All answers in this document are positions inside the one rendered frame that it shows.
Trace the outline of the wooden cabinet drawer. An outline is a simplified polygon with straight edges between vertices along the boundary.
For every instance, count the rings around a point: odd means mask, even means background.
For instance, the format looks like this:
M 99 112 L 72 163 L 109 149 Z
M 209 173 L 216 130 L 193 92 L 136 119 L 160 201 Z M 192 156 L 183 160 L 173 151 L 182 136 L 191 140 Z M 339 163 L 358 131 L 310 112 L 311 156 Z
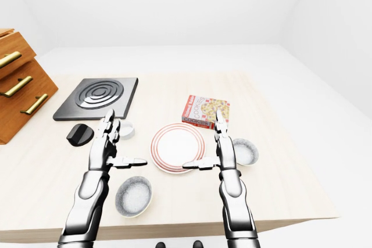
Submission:
M 48 93 L 48 98 L 39 106 L 39 108 L 32 114 L 26 115 L 20 113 L 21 110 L 28 109 L 35 101 L 32 103 L 28 102 L 28 105 L 21 105 L 19 102 L 13 103 L 10 106 L 6 105 L 0 107 L 0 145 L 8 143 L 19 130 L 31 119 L 33 115 L 45 104 L 50 97 L 58 90 L 56 84 L 49 79 L 50 89 Z
M 48 94 L 50 82 L 48 75 L 43 71 L 36 61 L 30 61 L 19 67 L 16 71 L 0 80 L 0 92 L 6 92 L 19 83 L 19 79 L 31 76 L 33 79 L 13 96 L 7 98 L 0 95 L 0 107 L 19 102 L 21 105 L 28 105 L 28 102 L 35 101 L 36 96 Z
M 9 33 L 3 37 L 0 37 L 0 59 L 6 54 L 10 54 L 15 51 L 20 52 L 22 56 L 11 64 L 0 69 L 0 79 L 17 70 L 20 66 L 36 56 L 34 50 L 19 32 Z

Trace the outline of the wooden cabinet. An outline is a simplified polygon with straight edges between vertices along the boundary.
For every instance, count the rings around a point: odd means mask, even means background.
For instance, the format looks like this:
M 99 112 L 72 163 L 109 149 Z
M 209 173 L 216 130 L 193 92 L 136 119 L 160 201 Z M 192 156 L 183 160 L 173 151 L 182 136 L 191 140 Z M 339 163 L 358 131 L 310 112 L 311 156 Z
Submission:
M 0 28 L 0 144 L 8 143 L 58 87 L 24 37 Z

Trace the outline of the small white ramekin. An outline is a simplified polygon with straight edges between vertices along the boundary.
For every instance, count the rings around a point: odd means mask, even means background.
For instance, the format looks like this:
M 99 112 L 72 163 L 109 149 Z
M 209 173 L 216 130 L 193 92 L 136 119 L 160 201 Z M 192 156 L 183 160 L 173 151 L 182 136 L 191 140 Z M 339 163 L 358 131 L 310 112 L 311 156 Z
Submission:
M 127 120 L 120 120 L 120 139 L 128 140 L 135 135 L 133 123 Z

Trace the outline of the round black stove knob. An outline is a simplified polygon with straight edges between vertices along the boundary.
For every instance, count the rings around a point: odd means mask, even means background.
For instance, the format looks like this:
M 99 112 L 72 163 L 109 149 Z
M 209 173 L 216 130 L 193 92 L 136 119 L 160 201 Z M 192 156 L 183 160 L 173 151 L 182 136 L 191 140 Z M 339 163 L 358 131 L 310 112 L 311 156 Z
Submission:
M 72 146 L 78 147 L 87 144 L 94 137 L 94 130 L 86 124 L 76 124 L 66 139 Z

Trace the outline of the patterned black and white bowl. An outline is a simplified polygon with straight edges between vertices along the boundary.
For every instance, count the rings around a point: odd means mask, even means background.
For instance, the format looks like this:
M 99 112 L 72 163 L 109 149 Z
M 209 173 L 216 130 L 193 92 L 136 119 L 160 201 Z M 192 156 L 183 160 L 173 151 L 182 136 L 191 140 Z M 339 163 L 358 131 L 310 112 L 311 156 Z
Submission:
M 236 162 L 242 166 L 255 164 L 259 159 L 257 147 L 249 140 L 237 138 L 232 141 Z
M 142 214 L 151 200 L 151 183 L 145 177 L 135 176 L 124 181 L 119 187 L 115 205 L 121 215 L 132 218 Z

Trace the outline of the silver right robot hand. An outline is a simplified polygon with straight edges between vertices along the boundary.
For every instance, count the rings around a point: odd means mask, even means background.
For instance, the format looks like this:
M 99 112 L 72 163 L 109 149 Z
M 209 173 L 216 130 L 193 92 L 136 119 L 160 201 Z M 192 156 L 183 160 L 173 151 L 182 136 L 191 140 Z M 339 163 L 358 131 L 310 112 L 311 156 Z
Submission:
M 220 109 L 216 112 L 216 121 L 214 123 L 214 139 L 217 143 L 216 157 L 203 157 L 199 160 L 189 161 L 183 164 L 184 169 L 211 170 L 218 166 L 220 169 L 236 169 L 237 163 L 233 142 L 227 135 L 227 122 Z

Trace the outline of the flat dark stove plate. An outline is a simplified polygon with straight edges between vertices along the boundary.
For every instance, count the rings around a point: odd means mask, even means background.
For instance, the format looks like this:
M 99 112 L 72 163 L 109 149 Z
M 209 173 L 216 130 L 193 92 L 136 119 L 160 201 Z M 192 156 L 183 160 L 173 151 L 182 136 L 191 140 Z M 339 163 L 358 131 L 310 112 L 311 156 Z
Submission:
M 138 85 L 137 77 L 85 78 L 53 115 L 55 121 L 99 120 L 113 109 L 115 117 L 127 117 Z

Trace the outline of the red printed cookie box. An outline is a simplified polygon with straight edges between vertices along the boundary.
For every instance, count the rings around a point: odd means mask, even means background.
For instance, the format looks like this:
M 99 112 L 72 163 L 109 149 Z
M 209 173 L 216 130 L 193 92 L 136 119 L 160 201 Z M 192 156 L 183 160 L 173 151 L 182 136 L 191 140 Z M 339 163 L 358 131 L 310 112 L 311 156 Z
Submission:
M 190 95 L 182 114 L 182 122 L 213 130 L 217 110 L 222 112 L 228 123 L 230 112 L 228 101 Z

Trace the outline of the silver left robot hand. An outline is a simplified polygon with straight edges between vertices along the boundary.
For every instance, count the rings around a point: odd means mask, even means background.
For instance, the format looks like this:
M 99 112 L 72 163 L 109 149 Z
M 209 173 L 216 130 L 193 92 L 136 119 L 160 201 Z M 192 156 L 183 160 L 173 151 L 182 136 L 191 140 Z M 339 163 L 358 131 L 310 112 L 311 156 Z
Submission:
M 96 138 L 91 146 L 89 170 L 109 172 L 111 167 L 125 169 L 148 164 L 144 159 L 116 156 L 119 132 L 120 120 L 115 118 L 115 111 L 109 109 L 106 116 L 100 120 Z

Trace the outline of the white plate with red rings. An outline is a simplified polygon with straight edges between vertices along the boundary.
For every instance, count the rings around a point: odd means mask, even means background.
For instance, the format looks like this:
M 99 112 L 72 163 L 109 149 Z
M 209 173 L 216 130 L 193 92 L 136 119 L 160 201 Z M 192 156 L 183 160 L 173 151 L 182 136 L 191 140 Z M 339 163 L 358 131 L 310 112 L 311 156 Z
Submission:
M 203 158 L 206 145 L 202 134 L 187 123 L 164 126 L 153 136 L 150 144 L 153 163 L 160 170 L 171 174 L 188 172 L 183 164 Z

